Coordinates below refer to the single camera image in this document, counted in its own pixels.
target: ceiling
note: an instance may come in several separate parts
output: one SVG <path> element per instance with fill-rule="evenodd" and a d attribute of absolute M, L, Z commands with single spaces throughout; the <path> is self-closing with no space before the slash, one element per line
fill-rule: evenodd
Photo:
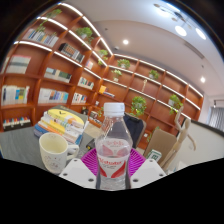
<path fill-rule="evenodd" d="M 211 99 L 224 96 L 222 56 L 208 33 L 188 14 L 180 11 L 192 29 L 175 16 L 174 10 L 166 2 L 160 0 L 63 2 L 80 10 L 93 23 L 114 54 L 136 57 L 169 70 Z M 154 4 L 173 13 L 169 13 L 168 17 L 161 16 L 158 13 L 161 7 L 155 7 Z M 187 36 L 176 33 L 176 25 L 183 26 Z M 199 37 L 194 26 L 205 33 L 206 40 Z M 124 39 L 129 40 L 128 45 L 122 43 Z M 187 47 L 186 43 L 196 48 L 201 56 Z M 205 83 L 200 81 L 202 76 L 206 79 Z"/>

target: plastic water bottle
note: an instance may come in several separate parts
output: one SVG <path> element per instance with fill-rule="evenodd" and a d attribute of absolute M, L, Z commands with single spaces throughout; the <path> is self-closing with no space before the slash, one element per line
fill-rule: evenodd
<path fill-rule="evenodd" d="M 95 140 L 101 190 L 126 189 L 125 175 L 132 138 L 123 120 L 124 103 L 105 103 L 104 122 Z"/>

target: white mug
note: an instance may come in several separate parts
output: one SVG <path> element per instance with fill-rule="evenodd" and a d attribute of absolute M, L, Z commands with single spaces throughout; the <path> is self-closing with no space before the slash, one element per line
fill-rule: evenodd
<path fill-rule="evenodd" d="M 79 151 L 78 145 L 68 145 L 62 136 L 52 132 L 41 135 L 39 145 L 46 169 L 54 174 L 60 174 L 65 168 L 67 160 L 75 158 Z M 73 155 L 68 156 L 68 152 L 72 151 L 69 148 L 76 148 Z"/>

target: green plant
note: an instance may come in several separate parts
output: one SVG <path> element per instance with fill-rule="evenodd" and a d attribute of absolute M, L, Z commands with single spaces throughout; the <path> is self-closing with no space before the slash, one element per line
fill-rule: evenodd
<path fill-rule="evenodd" d="M 100 110 L 97 111 L 98 117 L 102 116 L 102 114 L 103 114 L 102 112 L 103 112 L 103 107 L 101 107 Z"/>
<path fill-rule="evenodd" d="M 117 69 L 114 69 L 113 71 L 111 71 L 114 73 L 114 77 L 115 78 L 119 78 L 119 76 L 122 75 L 121 71 L 120 70 L 117 70 Z"/>
<path fill-rule="evenodd" d="M 49 13 L 46 14 L 46 19 L 37 27 L 37 32 L 44 32 L 45 27 L 43 26 L 44 23 L 46 23 L 49 19 L 54 18 L 58 14 L 60 14 L 62 11 L 61 9 L 55 9 Z"/>
<path fill-rule="evenodd" d="M 159 73 L 156 70 L 151 70 L 149 72 L 149 74 L 151 74 L 153 76 L 154 79 L 158 79 L 159 78 Z"/>
<path fill-rule="evenodd" d="M 150 141 L 150 139 L 152 138 L 152 135 L 153 135 L 153 133 L 154 133 L 154 131 L 155 131 L 156 129 L 160 129 L 160 127 L 159 127 L 159 126 L 156 126 L 156 127 L 153 129 L 153 131 L 149 134 L 148 138 L 146 139 L 147 142 Z"/>
<path fill-rule="evenodd" d="M 120 59 L 117 61 L 117 64 L 119 67 L 121 67 L 121 65 L 123 64 L 126 69 L 128 69 L 130 67 L 130 61 L 127 59 Z"/>
<path fill-rule="evenodd" d="M 108 60 L 108 57 L 106 57 L 106 55 L 108 55 L 107 50 L 104 50 L 104 49 L 100 50 L 99 55 L 100 57 L 102 57 L 103 60 Z"/>
<path fill-rule="evenodd" d="M 180 102 L 180 99 L 175 94 L 170 96 L 170 100 L 174 102 L 174 105 L 171 106 L 170 112 L 169 112 L 169 114 L 171 115 L 174 113 L 174 111 L 177 113 L 177 110 L 179 110 L 180 107 L 183 106 L 183 104 Z"/>
<path fill-rule="evenodd" d="M 89 27 L 78 28 L 75 32 L 78 36 L 86 35 L 84 40 L 87 44 L 91 44 L 94 39 L 94 37 L 92 37 L 93 32 Z"/>
<path fill-rule="evenodd" d="M 103 65 L 103 62 L 100 59 L 98 59 L 98 65 Z"/>
<path fill-rule="evenodd" d="M 144 111 L 146 109 L 146 101 L 144 98 L 142 98 L 141 96 L 135 96 L 132 99 L 132 104 L 131 104 L 131 115 L 135 116 L 135 117 L 139 117 L 142 114 L 144 114 Z"/>

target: wooden bookshelf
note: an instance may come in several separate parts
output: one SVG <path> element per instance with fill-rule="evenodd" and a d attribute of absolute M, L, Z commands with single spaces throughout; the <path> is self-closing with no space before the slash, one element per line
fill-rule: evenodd
<path fill-rule="evenodd" d="M 91 44 L 87 44 L 76 34 L 77 28 L 86 26 L 90 27 L 89 22 L 84 18 L 84 16 L 86 18 L 88 18 L 88 16 L 82 15 L 82 12 L 79 14 L 78 12 L 75 12 L 61 4 L 47 10 L 43 15 L 40 15 L 40 17 L 44 17 L 47 12 L 50 12 L 53 9 L 62 10 L 60 14 L 53 18 L 53 21 L 58 22 L 59 24 L 49 21 L 44 24 L 46 27 L 46 33 L 57 33 L 58 40 L 53 47 L 49 47 L 46 44 L 30 39 L 24 39 L 24 35 L 29 29 L 36 29 L 43 21 L 39 18 L 27 27 L 18 37 L 17 41 L 25 42 L 14 44 L 8 52 L 7 57 L 9 57 L 9 61 L 11 56 L 15 54 L 29 56 L 31 57 L 31 60 L 25 74 L 2 73 L 0 75 L 1 89 L 3 85 L 17 85 L 20 87 L 29 85 L 30 92 L 27 104 L 1 106 L 0 131 L 3 131 L 2 123 L 4 119 L 18 116 L 29 116 L 31 118 L 32 125 L 35 125 L 40 120 L 44 111 L 59 104 L 38 103 L 38 96 L 41 88 L 50 88 L 68 92 L 69 98 L 67 103 L 60 104 L 77 112 L 81 112 L 82 107 L 87 107 L 89 114 L 91 111 L 97 112 L 104 106 L 105 102 L 124 102 L 125 111 L 130 113 L 133 97 L 141 96 L 145 98 L 147 102 L 145 113 L 140 117 L 147 123 L 145 130 L 145 134 L 147 134 L 147 136 L 152 133 L 156 126 L 159 126 L 162 130 L 175 136 L 177 135 L 178 130 L 174 124 L 175 114 L 169 115 L 170 106 L 168 105 L 169 97 L 173 93 L 180 98 L 184 105 L 183 113 L 180 116 L 180 123 L 183 122 L 185 117 L 198 120 L 203 104 L 203 95 L 194 89 L 193 86 L 190 86 L 175 74 L 172 74 L 157 65 L 151 64 L 150 62 L 133 58 L 128 55 L 113 54 L 110 49 L 108 50 L 108 45 L 103 39 L 101 39 L 100 34 L 93 29 L 94 39 Z M 60 52 L 58 48 L 62 43 L 68 43 L 75 49 L 79 50 L 81 54 L 85 55 L 82 63 L 79 63 Z M 100 66 L 98 64 L 98 59 L 100 57 L 99 51 L 102 49 L 108 50 L 108 60 L 105 60 L 104 64 Z M 121 69 L 118 67 L 117 60 L 119 59 L 128 59 L 131 64 L 130 68 Z M 93 63 L 91 69 L 86 68 L 86 63 L 88 61 Z M 59 69 L 71 74 L 70 82 L 65 83 L 44 77 L 47 67 Z M 114 74 L 112 71 L 114 69 L 118 69 L 122 72 L 122 76 L 119 77 L 118 82 L 113 80 Z M 151 69 L 156 70 L 159 73 L 157 80 L 149 78 L 149 71 Z M 80 77 L 84 77 L 85 79 L 93 82 L 93 89 L 78 86 Z M 147 80 L 147 82 L 144 91 L 142 91 L 144 80 Z M 108 87 L 108 92 L 114 94 L 115 97 L 99 93 L 101 85 Z M 74 93 L 86 95 L 86 103 L 72 103 Z M 97 107 L 95 106 L 96 101 L 99 101 L 99 105 Z M 102 122 L 104 120 L 104 116 L 102 115 L 98 120 Z M 96 127 L 101 126 L 93 120 L 89 119 L 89 121 Z M 147 144 L 147 137 L 143 136 L 138 147 L 145 149 Z"/>

